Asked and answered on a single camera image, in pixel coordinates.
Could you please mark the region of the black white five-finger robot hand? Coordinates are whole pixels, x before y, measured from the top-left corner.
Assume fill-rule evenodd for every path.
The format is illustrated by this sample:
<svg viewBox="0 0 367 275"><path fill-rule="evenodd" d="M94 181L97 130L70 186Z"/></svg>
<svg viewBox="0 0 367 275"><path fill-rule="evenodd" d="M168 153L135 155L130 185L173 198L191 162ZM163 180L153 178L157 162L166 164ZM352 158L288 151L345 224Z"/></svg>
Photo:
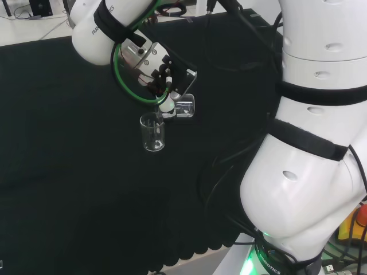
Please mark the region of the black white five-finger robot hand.
<svg viewBox="0 0 367 275"><path fill-rule="evenodd" d="M137 67L138 82L159 102L157 112L165 120L178 116L177 103L197 78L197 68L176 56L150 54Z"/></svg>

